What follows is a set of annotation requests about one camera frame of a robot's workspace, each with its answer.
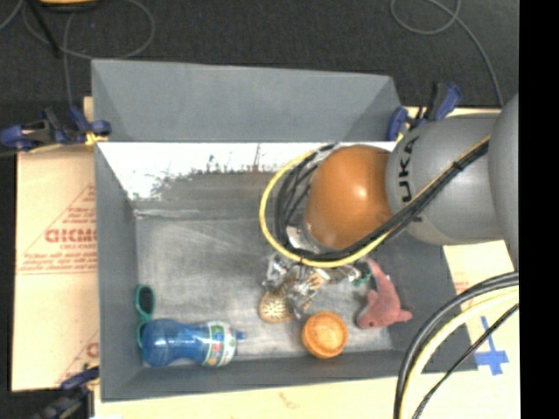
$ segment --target pink toy animal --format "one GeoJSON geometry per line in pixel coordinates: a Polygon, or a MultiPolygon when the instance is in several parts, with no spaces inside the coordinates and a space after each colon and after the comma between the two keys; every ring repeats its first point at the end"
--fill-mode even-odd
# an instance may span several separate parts
{"type": "Polygon", "coordinates": [[[357,325],[361,329],[370,329],[409,321],[412,318],[411,312],[401,308],[400,297],[390,277],[383,273],[375,261],[367,260],[375,276],[377,290],[370,290],[367,294],[368,305],[357,316],[357,325]]]}

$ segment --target black cable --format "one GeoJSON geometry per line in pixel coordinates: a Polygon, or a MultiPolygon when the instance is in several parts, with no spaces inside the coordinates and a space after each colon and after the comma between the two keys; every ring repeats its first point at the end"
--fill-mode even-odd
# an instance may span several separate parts
{"type": "Polygon", "coordinates": [[[61,50],[60,50],[60,46],[57,43],[57,41],[54,39],[54,37],[52,36],[51,30],[48,27],[48,25],[46,24],[46,21],[43,19],[43,16],[41,15],[41,13],[38,11],[37,7],[35,6],[35,2],[34,0],[25,0],[27,2],[27,5],[31,8],[31,12],[33,13],[33,16],[35,17],[35,20],[37,20],[39,26],[41,27],[41,30],[43,30],[43,33],[45,34],[45,37],[47,39],[47,43],[50,44],[51,48],[52,48],[52,52],[54,53],[54,57],[55,58],[61,58],[61,50]]]}
{"type": "MultiPolygon", "coordinates": [[[[274,230],[276,236],[278,237],[280,242],[286,246],[288,250],[299,254],[299,256],[301,256],[302,258],[313,259],[322,262],[344,259],[356,253],[357,251],[361,250],[363,247],[366,247],[371,242],[377,240],[379,237],[381,237],[387,232],[389,232],[390,234],[384,239],[384,241],[386,241],[390,237],[394,237],[398,232],[403,230],[411,222],[413,218],[415,218],[422,210],[425,209],[425,207],[444,188],[444,186],[448,184],[448,182],[450,182],[450,180],[455,175],[457,175],[459,172],[464,170],[467,166],[472,164],[478,158],[486,154],[488,149],[489,149],[489,141],[483,141],[481,144],[479,144],[478,147],[473,149],[469,154],[455,161],[449,169],[447,169],[443,174],[439,175],[437,179],[431,183],[429,188],[418,198],[416,198],[416,200],[406,205],[404,208],[398,211],[394,216],[392,216],[386,223],[383,223],[380,227],[378,227],[372,233],[367,235],[364,239],[356,242],[355,244],[350,245],[349,247],[343,250],[329,251],[326,253],[325,252],[316,253],[314,251],[297,249],[293,247],[288,241],[288,237],[286,233],[287,220],[284,217],[282,217],[279,213],[283,210],[281,204],[284,202],[283,199],[284,199],[284,192],[286,191],[285,188],[293,180],[293,173],[292,173],[286,178],[286,180],[284,181],[284,183],[282,184],[279,190],[279,196],[276,203],[280,206],[278,207],[276,205],[276,217],[274,219],[275,220],[274,230]]],[[[305,166],[310,161],[311,160],[308,160],[307,158],[307,162],[302,162],[301,165],[305,166]]]]}
{"type": "Polygon", "coordinates": [[[503,324],[507,319],[509,319],[519,308],[518,303],[508,309],[505,313],[503,313],[499,319],[497,319],[476,341],[473,343],[467,350],[459,357],[459,359],[446,371],[445,375],[442,377],[441,380],[437,382],[437,384],[429,390],[429,392],[424,396],[423,400],[419,403],[418,407],[416,408],[415,412],[411,419],[419,419],[422,415],[425,407],[429,400],[433,397],[433,395],[437,392],[443,382],[448,379],[459,366],[467,360],[467,358],[472,355],[484,342],[487,340],[487,337],[491,335],[501,324],[503,324]]]}
{"type": "Polygon", "coordinates": [[[505,289],[519,284],[519,273],[511,271],[499,276],[486,279],[480,283],[470,287],[460,295],[448,301],[445,305],[440,307],[419,329],[418,333],[412,340],[408,347],[402,365],[398,372],[396,394],[394,401],[394,418],[400,416],[400,409],[404,390],[410,375],[411,368],[416,362],[418,352],[424,347],[425,343],[431,338],[433,332],[440,324],[441,320],[454,308],[461,304],[484,295],[489,292],[494,292],[500,289],[505,289]]]}

